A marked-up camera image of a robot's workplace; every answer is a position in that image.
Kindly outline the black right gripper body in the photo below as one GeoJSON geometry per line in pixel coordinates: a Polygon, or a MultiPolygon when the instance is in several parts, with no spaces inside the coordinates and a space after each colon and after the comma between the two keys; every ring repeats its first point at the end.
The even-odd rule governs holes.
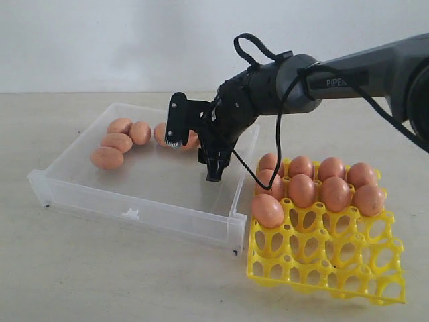
{"type": "Polygon", "coordinates": [[[214,100],[203,119],[202,155],[198,160],[215,165],[214,160],[220,159],[224,167],[227,167],[232,149],[241,134],[255,122],[257,114],[246,103],[223,103],[221,100],[214,100]]]}

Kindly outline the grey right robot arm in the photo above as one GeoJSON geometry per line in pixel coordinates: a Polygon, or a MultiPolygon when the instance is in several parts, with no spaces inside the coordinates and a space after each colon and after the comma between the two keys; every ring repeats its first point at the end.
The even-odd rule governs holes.
{"type": "Polygon", "coordinates": [[[274,54],[252,34],[241,37],[269,58],[258,63],[235,38],[248,69],[225,81],[204,112],[198,154],[207,180],[218,182],[239,136],[262,115],[281,117],[315,110],[325,99],[384,97],[382,117],[423,150],[428,149],[428,35],[420,34],[319,62],[291,51],[274,54]]]}

